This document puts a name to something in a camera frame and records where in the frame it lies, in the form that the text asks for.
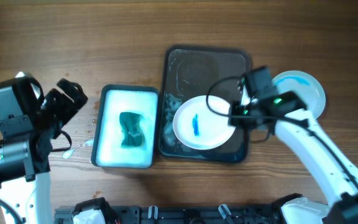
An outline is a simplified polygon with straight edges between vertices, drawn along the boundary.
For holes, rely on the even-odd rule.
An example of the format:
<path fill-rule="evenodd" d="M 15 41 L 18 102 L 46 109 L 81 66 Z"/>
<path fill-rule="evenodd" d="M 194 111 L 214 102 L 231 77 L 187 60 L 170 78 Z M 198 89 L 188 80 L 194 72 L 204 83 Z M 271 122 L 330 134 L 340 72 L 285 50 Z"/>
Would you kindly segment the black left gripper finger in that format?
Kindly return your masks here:
<path fill-rule="evenodd" d="M 62 78 L 57 86 L 64 91 L 64 93 L 73 100 L 73 104 L 76 108 L 82 108 L 88 101 L 88 97 L 85 95 L 82 86 L 75 82 L 70 82 Z"/>
<path fill-rule="evenodd" d="M 73 100 L 56 89 L 50 90 L 45 99 L 45 109 L 56 116 L 74 116 L 77 113 Z"/>

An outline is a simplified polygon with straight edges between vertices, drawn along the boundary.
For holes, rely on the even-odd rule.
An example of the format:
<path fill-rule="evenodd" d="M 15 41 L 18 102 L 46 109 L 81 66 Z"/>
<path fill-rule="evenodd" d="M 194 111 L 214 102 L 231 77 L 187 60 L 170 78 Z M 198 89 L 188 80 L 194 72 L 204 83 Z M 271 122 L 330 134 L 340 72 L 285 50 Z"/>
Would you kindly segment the white plate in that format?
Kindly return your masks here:
<path fill-rule="evenodd" d="M 230 104 L 217 96 L 197 96 L 184 102 L 173 118 L 173 132 L 187 147 L 210 150 L 223 145 L 236 128 L 228 124 Z"/>
<path fill-rule="evenodd" d="M 326 95 L 317 79 L 306 72 L 289 70 L 273 78 L 279 93 L 294 91 L 307 105 L 314 118 L 319 118 L 326 106 Z"/>

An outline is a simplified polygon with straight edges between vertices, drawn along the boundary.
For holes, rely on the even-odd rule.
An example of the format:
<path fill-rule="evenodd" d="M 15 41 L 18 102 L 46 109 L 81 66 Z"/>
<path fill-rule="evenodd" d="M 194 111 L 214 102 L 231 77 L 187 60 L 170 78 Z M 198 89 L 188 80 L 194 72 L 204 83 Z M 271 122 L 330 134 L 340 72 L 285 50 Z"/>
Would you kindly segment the green scrubbing sponge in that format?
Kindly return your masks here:
<path fill-rule="evenodd" d="M 121 147 L 141 147 L 144 143 L 144 134 L 140 127 L 142 115 L 133 112 L 122 112 L 119 123 L 122 128 L 123 139 Z"/>

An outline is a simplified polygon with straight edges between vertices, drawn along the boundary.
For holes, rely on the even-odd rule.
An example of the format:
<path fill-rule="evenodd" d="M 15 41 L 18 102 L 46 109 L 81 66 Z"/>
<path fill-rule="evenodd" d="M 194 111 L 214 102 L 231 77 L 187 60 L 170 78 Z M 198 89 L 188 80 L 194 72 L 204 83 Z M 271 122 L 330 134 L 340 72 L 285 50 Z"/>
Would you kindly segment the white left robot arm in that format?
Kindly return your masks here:
<path fill-rule="evenodd" d="M 88 101 L 81 85 L 62 78 L 48 93 L 32 77 L 0 83 L 0 207 L 6 223 L 53 223 L 51 141 Z"/>

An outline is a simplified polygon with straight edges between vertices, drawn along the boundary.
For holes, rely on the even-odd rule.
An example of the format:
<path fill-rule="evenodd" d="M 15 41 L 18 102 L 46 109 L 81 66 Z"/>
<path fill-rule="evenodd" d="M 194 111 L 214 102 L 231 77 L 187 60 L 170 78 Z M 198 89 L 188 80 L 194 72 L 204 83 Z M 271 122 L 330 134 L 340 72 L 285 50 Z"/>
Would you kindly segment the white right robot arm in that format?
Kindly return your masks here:
<path fill-rule="evenodd" d="M 327 203 L 298 197 L 280 212 L 285 223 L 358 223 L 358 168 L 323 131 L 294 91 L 279 93 L 267 67 L 238 78 L 242 98 L 234 101 L 229 123 L 247 131 L 266 125 L 297 155 L 321 188 Z"/>

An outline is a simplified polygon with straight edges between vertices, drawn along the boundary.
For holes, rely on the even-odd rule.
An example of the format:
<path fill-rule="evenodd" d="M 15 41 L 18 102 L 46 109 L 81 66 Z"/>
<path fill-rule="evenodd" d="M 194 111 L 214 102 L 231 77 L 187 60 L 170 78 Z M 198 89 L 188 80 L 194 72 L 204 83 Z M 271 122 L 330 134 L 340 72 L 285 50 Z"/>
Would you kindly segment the dark brown serving tray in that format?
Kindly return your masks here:
<path fill-rule="evenodd" d="M 179 107 L 196 96 L 205 95 L 218 80 L 239 76 L 250 70 L 252 59 L 241 49 L 173 45 L 165 55 L 162 87 L 158 103 L 158 151 L 176 159 L 236 164 L 248 154 L 249 138 L 241 129 L 223 145 L 200 151 L 182 144 L 174 134 L 173 119 Z"/>

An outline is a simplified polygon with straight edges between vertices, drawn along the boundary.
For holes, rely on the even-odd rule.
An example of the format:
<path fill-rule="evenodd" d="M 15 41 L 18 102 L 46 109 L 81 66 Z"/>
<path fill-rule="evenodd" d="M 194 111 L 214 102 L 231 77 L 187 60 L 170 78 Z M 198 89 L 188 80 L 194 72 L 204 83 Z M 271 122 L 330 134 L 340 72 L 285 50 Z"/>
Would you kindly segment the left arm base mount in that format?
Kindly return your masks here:
<path fill-rule="evenodd" d="M 76 204 L 72 212 L 74 224 L 118 224 L 119 217 L 104 197 Z"/>

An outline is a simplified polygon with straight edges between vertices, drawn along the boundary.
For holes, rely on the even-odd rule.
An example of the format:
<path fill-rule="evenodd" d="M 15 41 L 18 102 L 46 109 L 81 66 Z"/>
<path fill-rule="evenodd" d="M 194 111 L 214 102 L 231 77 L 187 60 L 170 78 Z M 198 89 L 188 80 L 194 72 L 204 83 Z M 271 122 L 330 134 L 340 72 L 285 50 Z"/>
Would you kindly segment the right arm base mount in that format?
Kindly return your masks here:
<path fill-rule="evenodd" d="M 315 202 L 302 194 L 294 193 L 274 201 L 273 206 L 280 215 L 281 223 L 323 224 L 333 203 Z"/>

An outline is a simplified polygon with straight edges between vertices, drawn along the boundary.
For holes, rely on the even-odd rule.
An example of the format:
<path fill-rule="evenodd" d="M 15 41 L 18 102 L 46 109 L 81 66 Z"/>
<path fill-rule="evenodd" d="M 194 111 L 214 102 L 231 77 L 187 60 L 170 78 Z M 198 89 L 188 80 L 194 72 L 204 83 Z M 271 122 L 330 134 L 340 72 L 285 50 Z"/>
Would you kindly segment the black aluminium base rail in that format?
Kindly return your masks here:
<path fill-rule="evenodd" d="M 241 207 L 230 206 L 230 216 L 224 218 L 218 207 L 180 207 L 158 208 L 155 206 L 113 206 L 112 209 L 118 216 L 116 223 L 122 224 L 264 224 L 281 223 L 278 212 L 274 212 L 271 205 L 256 204 Z"/>

